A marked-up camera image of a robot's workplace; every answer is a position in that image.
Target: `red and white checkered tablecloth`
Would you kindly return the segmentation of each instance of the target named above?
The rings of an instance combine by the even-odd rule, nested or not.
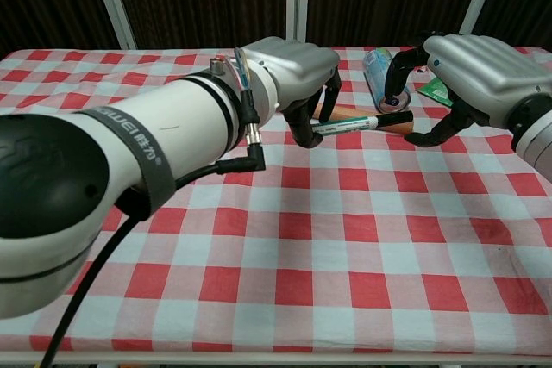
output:
[[[338,103],[372,109],[366,49],[336,50]],[[112,103],[220,52],[16,52],[0,114]],[[552,70],[552,54],[522,52]],[[411,109],[417,130],[448,111],[418,94]],[[281,116],[262,132],[267,170],[201,179],[140,223],[62,349],[552,355],[552,185],[508,134],[473,126],[424,149],[362,132],[306,150]],[[92,256],[121,222],[113,209]],[[0,321],[0,351],[45,349],[74,290]]]

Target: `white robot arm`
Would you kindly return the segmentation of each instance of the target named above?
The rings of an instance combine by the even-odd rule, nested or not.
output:
[[[508,129],[512,150],[552,181],[552,72],[494,38],[433,35],[394,57],[386,97],[400,93],[418,65],[447,85],[453,105],[427,134],[408,134],[409,142],[436,146],[473,123]]]
[[[299,145],[320,142],[310,119],[325,84],[335,102],[337,53],[275,37],[240,53],[108,107],[0,116],[0,319],[63,293],[114,204],[147,219],[244,135],[247,157],[205,171],[264,170],[257,128],[275,111]]]

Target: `blue can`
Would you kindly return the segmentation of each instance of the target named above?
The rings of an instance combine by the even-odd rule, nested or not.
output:
[[[364,77],[372,93],[373,104],[382,113],[398,112],[405,109],[411,101],[411,93],[405,86],[396,97],[386,100],[386,75],[392,56],[384,47],[378,47],[366,54],[362,60]]]

